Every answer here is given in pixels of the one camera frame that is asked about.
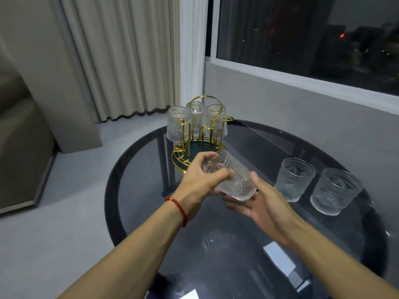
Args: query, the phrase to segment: red string bracelet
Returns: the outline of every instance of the red string bracelet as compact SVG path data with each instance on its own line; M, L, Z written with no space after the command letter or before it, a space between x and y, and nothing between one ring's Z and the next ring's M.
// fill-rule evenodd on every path
M178 203L177 200L174 199L174 198L172 198L171 196L165 197L165 201L173 201L173 202L175 203L175 205L179 208L180 212L181 212L182 215L183 215L183 219L184 219L184 221L183 221L183 228L184 228L184 227L186 226L186 224L187 224L188 218L187 218L186 212L183 210L183 208L182 208L182 206L180 205L180 203Z

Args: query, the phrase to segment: hand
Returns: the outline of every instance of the hand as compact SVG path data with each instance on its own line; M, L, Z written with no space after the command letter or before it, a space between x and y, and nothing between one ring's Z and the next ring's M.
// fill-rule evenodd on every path
M198 153L188 166L180 185L172 195L186 212L189 221L197 215L206 196L223 194L221 191L215 191L218 184L234 177L234 171L226 168L212 174L206 174L202 171L203 161L217 157L217 155L216 152Z
M281 245L293 249L289 233L303 225L305 221L292 210L279 191L260 179L255 172L251 172L251 181L259 192L247 201L238 201L231 196L224 196L224 201L237 204L229 203L226 208L252 218L267 235Z

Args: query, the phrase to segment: right arm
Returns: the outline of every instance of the right arm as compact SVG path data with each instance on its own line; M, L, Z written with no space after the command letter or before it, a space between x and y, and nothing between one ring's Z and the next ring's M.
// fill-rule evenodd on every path
M396 288L305 222L285 197L255 172L251 173L251 181L259 192L244 202L225 196L225 201L237 204L226 207L251 217L274 240L296 252L332 297L399 298Z

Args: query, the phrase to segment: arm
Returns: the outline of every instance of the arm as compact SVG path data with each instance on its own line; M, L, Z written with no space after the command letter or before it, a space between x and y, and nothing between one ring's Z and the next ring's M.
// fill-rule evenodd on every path
M230 210L251 217L274 240L291 248L336 299L399 298L399 291L349 256L292 210L281 193L255 172L251 180L258 188L252 199L223 199Z
M173 194L188 220L199 211L204 198L222 181L232 178L227 169L205 174L201 164L215 152L202 152L189 166ZM69 298L144 298L162 260L183 224L183 216L172 201L167 201L145 223L114 250L94 265L59 299Z

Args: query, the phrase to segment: upside-down glass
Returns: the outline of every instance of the upside-down glass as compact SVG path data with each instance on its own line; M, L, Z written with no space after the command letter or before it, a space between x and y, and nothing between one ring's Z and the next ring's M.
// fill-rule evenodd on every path
M221 182L216 188L239 201L250 199L254 195L256 187L249 179L250 172L247 167L225 149L217 151L217 154L217 158L208 159L204 162L202 171L213 173L221 168L234 170L234 177L231 180Z
M187 110L192 113L193 135L199 136L201 134L201 127L204 115L204 105L200 101L189 102L186 105Z
M288 202L297 202L315 175L315 168L306 161L286 158L281 163L275 188Z
M362 184L352 174L328 168L322 172L310 202L317 211L335 216L345 209L362 189Z
M206 115L205 115L205 122L204 122L205 126L211 127L212 120L219 114L220 107L222 107L220 104L213 104L213 105L209 105L207 107ZM223 128L222 137L225 137L227 135L227 124L225 121L223 121L225 116L226 116L226 107L223 106L221 114L213 122L212 138L216 138L217 140L219 140L220 135L222 134L222 128ZM206 130L206 136L210 136L210 134L211 134L211 130Z
M183 120L183 123L191 123L190 114L188 110L181 106L171 107L168 111L167 117L167 139L179 143L182 141L182 125L179 121ZM188 124L184 126L184 140L188 139Z

